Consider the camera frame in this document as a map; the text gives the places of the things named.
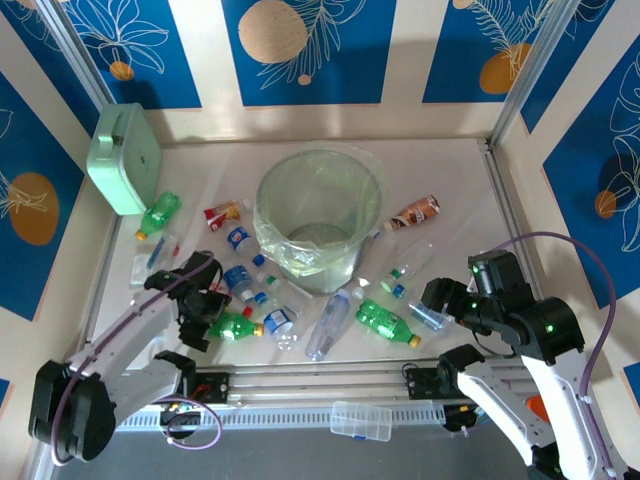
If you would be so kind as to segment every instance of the orange part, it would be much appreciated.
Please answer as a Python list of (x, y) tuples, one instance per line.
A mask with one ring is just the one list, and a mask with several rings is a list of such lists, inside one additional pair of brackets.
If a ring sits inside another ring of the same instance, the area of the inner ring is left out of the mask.
[(529, 407), (529, 410), (538, 415), (545, 422), (551, 424), (549, 415), (547, 415), (547, 409), (544, 407), (544, 402), (540, 395), (534, 395), (533, 397), (527, 398), (527, 407)]

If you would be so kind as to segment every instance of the gray floor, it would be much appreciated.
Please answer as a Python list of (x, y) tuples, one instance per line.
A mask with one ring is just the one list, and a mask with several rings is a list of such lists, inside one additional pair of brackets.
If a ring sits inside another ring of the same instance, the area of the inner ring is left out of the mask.
[[(89, 464), (57, 469), (56, 480), (491, 480), (526, 479), (520, 456), (494, 425), (469, 438), (441, 427), (399, 427), (388, 443), (328, 429), (229, 431), (210, 450), (171, 447), (160, 432), (116, 434)], [(197, 440), (196, 435), (190, 441)]]

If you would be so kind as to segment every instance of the clear plastic bin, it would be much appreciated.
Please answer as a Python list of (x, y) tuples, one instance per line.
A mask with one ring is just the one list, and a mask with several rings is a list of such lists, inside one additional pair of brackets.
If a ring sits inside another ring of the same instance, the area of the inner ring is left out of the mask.
[(331, 410), (331, 433), (359, 440), (388, 442), (391, 439), (392, 413), (390, 408), (338, 401)]

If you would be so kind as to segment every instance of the blue label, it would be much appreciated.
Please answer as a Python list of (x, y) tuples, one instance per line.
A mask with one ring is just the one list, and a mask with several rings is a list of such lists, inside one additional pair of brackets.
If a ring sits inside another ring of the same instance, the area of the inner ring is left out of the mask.
[(291, 327), (293, 327), (293, 322), (287, 316), (287, 314), (284, 313), (284, 310), (279, 308), (278, 310), (274, 310), (269, 315), (264, 317), (264, 326), (267, 330), (269, 330), (269, 333), (271, 334), (273, 334), (273, 332), (275, 332), (280, 327), (282, 328), (280, 328), (280, 331), (278, 333), (284, 333), (290, 330)]
[(229, 287), (229, 290), (233, 290), (235, 286), (240, 282), (251, 281), (249, 272), (247, 272), (247, 269), (242, 265), (237, 265), (224, 272), (223, 278), (224, 281), (227, 282), (227, 287)]
[(249, 238), (250, 236), (251, 235), (249, 235), (244, 228), (238, 227), (234, 230), (231, 230), (231, 233), (227, 235), (227, 242), (229, 242), (235, 250), (238, 248), (238, 245), (240, 245), (240, 242), (242, 242), (242, 240), (244, 240), (245, 238)]

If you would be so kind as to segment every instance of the mint green box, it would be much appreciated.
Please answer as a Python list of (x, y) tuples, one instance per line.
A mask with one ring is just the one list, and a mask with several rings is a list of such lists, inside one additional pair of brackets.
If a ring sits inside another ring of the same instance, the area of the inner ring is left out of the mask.
[(91, 140), (87, 172), (118, 215), (153, 205), (162, 149), (138, 103), (103, 108)]

